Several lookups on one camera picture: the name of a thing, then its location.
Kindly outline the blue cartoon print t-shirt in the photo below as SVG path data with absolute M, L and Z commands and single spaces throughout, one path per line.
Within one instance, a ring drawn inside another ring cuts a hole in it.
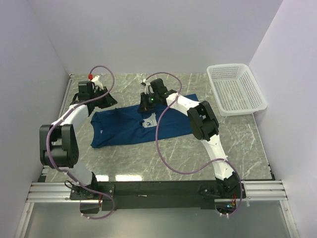
M 94 129 L 91 146 L 102 148 L 155 141 L 157 122 L 165 108 L 157 105 L 154 110 L 140 114 L 137 112 L 138 106 L 134 105 L 94 113 L 91 119 Z M 175 109 L 168 109 L 160 121 L 158 139 L 191 133 L 188 117 Z

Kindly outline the white plastic perforated basket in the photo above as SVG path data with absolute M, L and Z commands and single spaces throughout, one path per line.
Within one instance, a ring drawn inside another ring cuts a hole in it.
M 223 117 L 253 114 L 267 108 L 267 102 L 247 65 L 211 65 L 207 67 L 207 73 Z

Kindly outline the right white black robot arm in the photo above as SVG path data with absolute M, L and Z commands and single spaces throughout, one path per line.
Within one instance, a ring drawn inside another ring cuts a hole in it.
M 156 147 L 162 162 L 170 170 L 178 174 L 182 173 L 173 169 L 166 162 L 159 149 L 160 122 L 167 110 L 173 109 L 188 117 L 192 134 L 203 144 L 209 155 L 211 161 L 207 165 L 213 164 L 216 178 L 216 192 L 214 195 L 219 198 L 234 198 L 239 194 L 240 199 L 242 199 L 243 187 L 240 176 L 228 161 L 224 152 L 219 136 L 219 123 L 210 104 L 207 101 L 193 101 L 182 96 L 180 92 L 168 90 L 160 78 L 152 82 L 144 79 L 141 84 L 144 86 L 144 92 L 141 93 L 139 112 L 148 112 L 158 104 L 166 106 L 157 121 L 155 134 Z M 195 171 L 183 172 L 182 174 L 194 174 L 204 169 L 207 165 L 203 165 Z

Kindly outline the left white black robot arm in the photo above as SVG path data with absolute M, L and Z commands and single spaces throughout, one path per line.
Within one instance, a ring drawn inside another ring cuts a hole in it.
M 75 130 L 95 108 L 105 109 L 115 104 L 117 101 L 99 81 L 81 81 L 68 110 L 57 121 L 42 125 L 39 130 L 41 163 L 66 174 L 71 190 L 86 199 L 107 195 L 95 174 L 79 162 Z

